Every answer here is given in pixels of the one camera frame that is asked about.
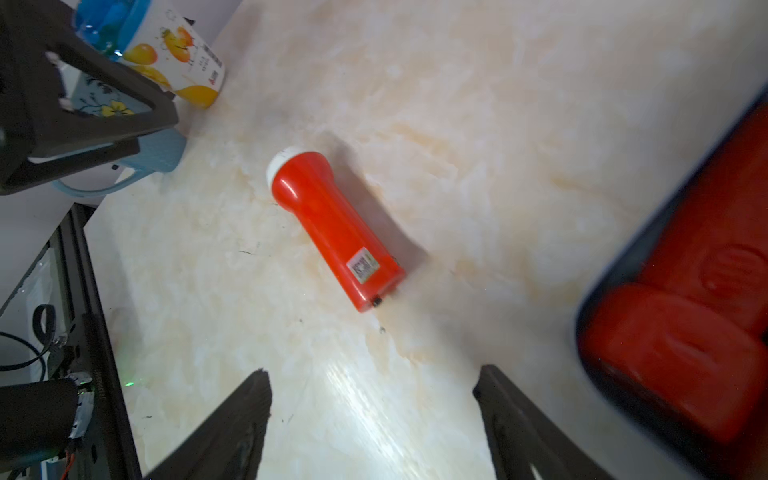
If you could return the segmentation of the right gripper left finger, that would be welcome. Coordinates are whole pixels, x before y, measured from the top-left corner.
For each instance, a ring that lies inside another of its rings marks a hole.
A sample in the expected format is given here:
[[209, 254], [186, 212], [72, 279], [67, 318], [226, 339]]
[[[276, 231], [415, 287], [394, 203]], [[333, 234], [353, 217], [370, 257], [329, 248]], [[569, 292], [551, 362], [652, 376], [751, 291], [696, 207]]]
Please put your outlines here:
[[251, 373], [147, 479], [255, 479], [267, 433], [272, 389], [267, 371]]

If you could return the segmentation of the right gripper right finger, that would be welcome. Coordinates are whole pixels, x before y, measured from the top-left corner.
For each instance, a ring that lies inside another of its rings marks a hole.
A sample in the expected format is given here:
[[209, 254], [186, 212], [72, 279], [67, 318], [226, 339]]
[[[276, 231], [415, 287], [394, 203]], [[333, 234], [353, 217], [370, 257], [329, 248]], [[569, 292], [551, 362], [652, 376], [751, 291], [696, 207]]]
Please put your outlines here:
[[609, 479], [495, 365], [473, 388], [498, 479]]

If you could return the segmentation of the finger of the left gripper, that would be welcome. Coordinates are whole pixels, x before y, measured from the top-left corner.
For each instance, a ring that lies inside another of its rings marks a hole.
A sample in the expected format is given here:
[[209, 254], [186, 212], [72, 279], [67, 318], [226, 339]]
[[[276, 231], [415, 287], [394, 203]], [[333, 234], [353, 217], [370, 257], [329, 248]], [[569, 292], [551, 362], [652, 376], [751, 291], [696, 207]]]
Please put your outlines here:
[[[107, 164], [108, 155], [77, 151], [121, 135], [173, 127], [176, 107], [161, 89], [100, 55], [68, 25], [61, 1], [1, 4], [1, 192], [11, 195]], [[98, 77], [152, 108], [103, 123], [67, 107], [58, 65]]]

